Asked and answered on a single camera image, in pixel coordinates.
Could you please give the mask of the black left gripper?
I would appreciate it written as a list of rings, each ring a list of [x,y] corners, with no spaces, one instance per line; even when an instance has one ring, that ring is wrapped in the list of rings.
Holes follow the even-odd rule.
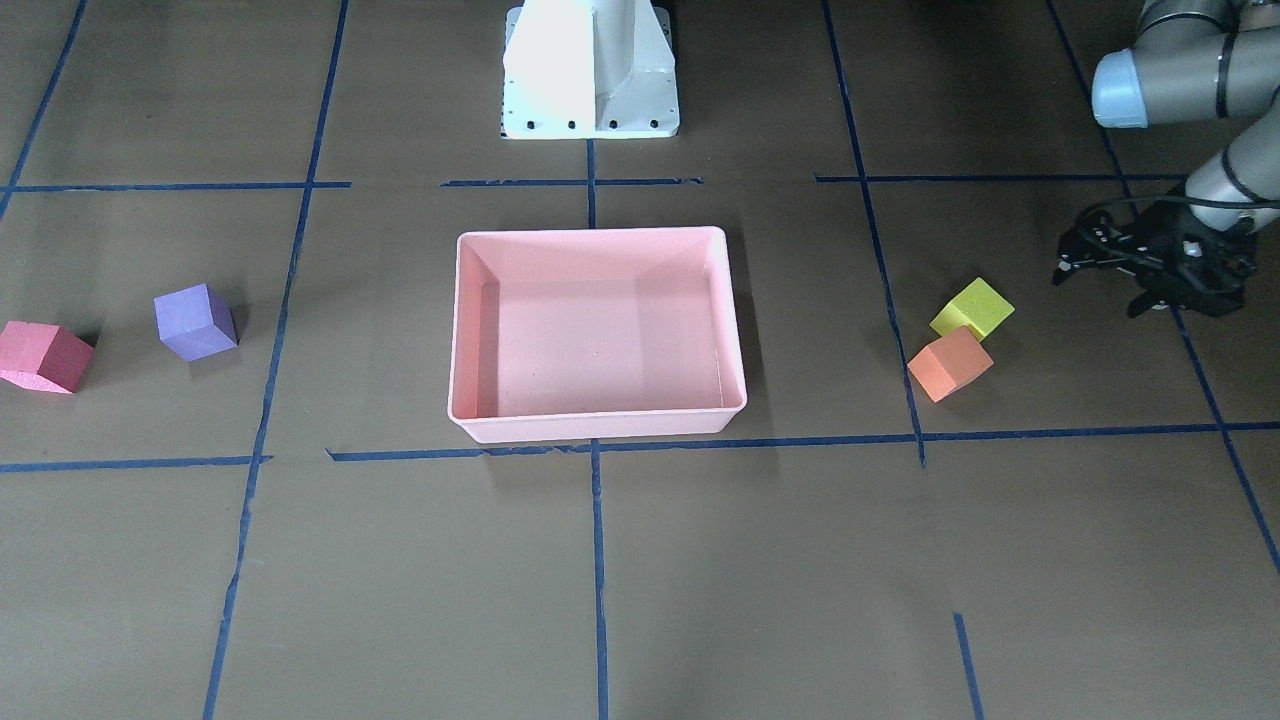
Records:
[[[1245,282],[1257,272],[1257,232],[1247,217],[1225,231],[1206,225],[1188,206],[1157,202],[1125,225],[1075,222],[1057,245],[1052,286],[1080,270],[1116,270],[1124,242],[1142,260],[1132,273],[1143,292],[1126,306],[1135,319],[1178,306],[1220,318],[1244,306]]]

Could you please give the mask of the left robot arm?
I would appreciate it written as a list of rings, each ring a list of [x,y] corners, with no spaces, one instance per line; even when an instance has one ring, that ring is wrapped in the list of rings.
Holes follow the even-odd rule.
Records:
[[[1123,224],[1101,201],[1059,240],[1053,284],[1115,269],[1140,295],[1129,316],[1175,306],[1225,316],[1245,301],[1260,232],[1277,219],[1279,29],[1275,1],[1147,1],[1135,42],[1102,58],[1091,105],[1103,128],[1247,119],[1225,149]]]

